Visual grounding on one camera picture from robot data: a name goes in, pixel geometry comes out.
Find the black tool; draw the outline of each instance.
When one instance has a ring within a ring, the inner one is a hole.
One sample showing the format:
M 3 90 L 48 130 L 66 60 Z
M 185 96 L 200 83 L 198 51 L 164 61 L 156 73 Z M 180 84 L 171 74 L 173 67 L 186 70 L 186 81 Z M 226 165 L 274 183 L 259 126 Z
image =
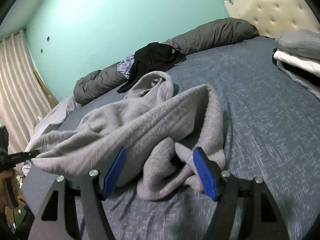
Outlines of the black tool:
M 0 127 L 0 173 L 14 168 L 18 163 L 23 163 L 26 160 L 35 158 L 40 154 L 38 150 L 31 152 L 21 152 L 8 155 L 9 134 L 6 127 Z M 4 191 L 10 209 L 15 209 L 19 206 L 17 199 L 14 196 L 10 179 L 4 182 Z
M 113 193 L 125 158 L 122 147 L 87 174 L 58 176 L 37 212 L 29 240 L 80 240 L 75 196 L 81 197 L 89 239 L 114 240 L 101 201 Z
M 239 179 L 221 171 L 200 147 L 194 150 L 193 161 L 206 194 L 218 201 L 205 240 L 229 240 L 238 197 L 244 197 L 238 240 L 289 240 L 284 219 L 262 178 Z

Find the gray blanket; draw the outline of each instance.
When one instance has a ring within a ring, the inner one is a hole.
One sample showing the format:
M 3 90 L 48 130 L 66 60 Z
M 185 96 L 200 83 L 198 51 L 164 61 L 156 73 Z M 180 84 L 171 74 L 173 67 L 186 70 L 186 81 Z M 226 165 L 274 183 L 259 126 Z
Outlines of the gray blanket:
M 127 158 L 118 186 L 143 169 L 137 187 L 142 199 L 161 199 L 181 184 L 202 191 L 192 149 L 201 146 L 221 168 L 225 165 L 219 97 L 209 85 L 172 96 L 168 74 L 148 73 L 124 100 L 91 111 L 76 130 L 41 136 L 32 148 L 42 153 L 33 163 L 44 171 L 75 176 L 89 172 L 123 146 Z M 177 157 L 180 163 L 174 165 Z

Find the white headboard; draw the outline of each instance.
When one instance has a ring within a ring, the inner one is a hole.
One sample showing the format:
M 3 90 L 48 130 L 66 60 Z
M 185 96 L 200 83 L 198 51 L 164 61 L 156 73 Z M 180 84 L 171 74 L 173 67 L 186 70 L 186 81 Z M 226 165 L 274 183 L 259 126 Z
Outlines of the white headboard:
M 247 20 L 261 36 L 277 37 L 283 31 L 308 29 L 320 24 L 305 0 L 223 0 L 230 17 Z

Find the human hand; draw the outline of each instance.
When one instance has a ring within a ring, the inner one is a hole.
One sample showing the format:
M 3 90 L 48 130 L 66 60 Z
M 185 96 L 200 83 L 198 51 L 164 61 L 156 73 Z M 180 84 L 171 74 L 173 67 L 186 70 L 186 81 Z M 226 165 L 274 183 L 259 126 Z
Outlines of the human hand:
M 3 171 L 0 173 L 0 213 L 5 213 L 5 207 L 8 205 L 7 199 L 4 192 L 4 182 L 6 179 L 11 179 L 13 193 L 15 196 L 18 195 L 19 186 L 15 177 L 14 171 Z

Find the white curtain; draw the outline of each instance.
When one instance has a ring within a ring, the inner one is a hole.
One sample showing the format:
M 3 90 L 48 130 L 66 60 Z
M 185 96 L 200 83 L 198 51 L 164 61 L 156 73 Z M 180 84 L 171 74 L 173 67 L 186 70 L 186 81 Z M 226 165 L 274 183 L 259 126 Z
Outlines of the white curtain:
M 26 148 L 34 127 L 50 109 L 20 30 L 0 41 L 0 125 L 8 129 L 10 154 Z

